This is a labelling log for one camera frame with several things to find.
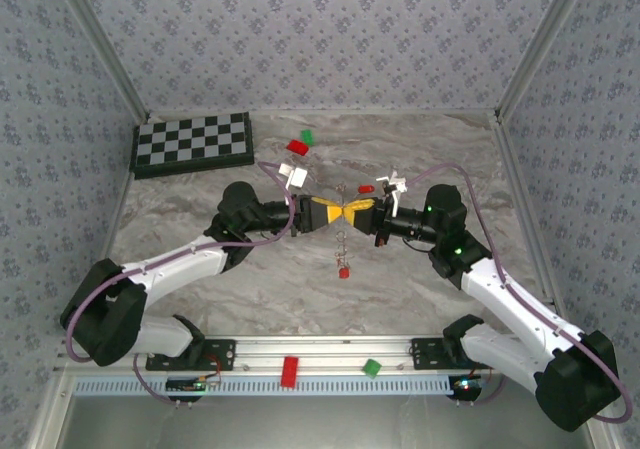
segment red lego brick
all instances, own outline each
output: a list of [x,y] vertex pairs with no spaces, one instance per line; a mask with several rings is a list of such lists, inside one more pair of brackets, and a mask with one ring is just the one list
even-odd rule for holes
[[282,379],[280,385],[282,387],[296,387],[296,377],[298,374],[298,358],[293,356],[287,356],[284,358],[284,365],[282,366]]
[[287,145],[287,149],[291,152],[295,152],[296,154],[300,154],[304,156],[309,151],[309,146],[307,146],[304,142],[296,141],[293,139],[289,145]]

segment green lego brick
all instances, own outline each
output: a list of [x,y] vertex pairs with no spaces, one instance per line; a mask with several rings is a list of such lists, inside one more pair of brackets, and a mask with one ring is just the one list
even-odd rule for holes
[[300,132],[300,138],[307,146],[313,146],[313,133],[309,129]]
[[381,367],[382,364],[380,364],[378,361],[369,359],[362,368],[362,372],[364,372],[371,379],[375,379],[375,377],[378,375],[378,372],[380,372]]

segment marble floor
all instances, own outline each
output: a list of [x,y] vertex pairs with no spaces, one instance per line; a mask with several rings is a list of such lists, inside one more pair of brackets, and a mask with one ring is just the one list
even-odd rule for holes
[[[358,185],[392,169],[407,178],[445,161],[470,173],[507,270],[538,297],[512,197],[493,134],[486,123],[444,115],[252,116],[257,160],[309,170],[301,192],[339,200],[338,184],[355,195]],[[305,157],[285,150],[311,129],[316,145]],[[257,166],[134,181],[111,257],[133,262],[185,244],[209,226],[223,189],[251,183],[261,201],[280,190]],[[464,181],[446,170],[402,196],[422,208],[430,184]],[[462,190],[470,207],[466,189]],[[468,226],[484,240],[470,210]],[[339,279],[336,232],[346,230],[351,277]],[[346,224],[286,237],[256,248],[239,267],[197,281],[150,308],[155,315],[188,317],[206,334],[436,334],[468,313],[494,326],[479,303],[440,279],[425,254],[390,240],[384,248]]]

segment black and white checkerboard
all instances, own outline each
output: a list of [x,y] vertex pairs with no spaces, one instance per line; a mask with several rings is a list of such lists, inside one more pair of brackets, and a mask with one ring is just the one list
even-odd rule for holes
[[131,159],[136,179],[253,164],[249,113],[140,126]]

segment wall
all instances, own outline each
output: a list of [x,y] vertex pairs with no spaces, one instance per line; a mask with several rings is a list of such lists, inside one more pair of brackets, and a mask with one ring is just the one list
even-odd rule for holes
[[64,0],[0,0],[0,447],[22,447],[134,121]]
[[640,447],[640,0],[579,0],[509,122],[567,309],[614,342]]
[[550,0],[90,0],[145,106],[492,108]]

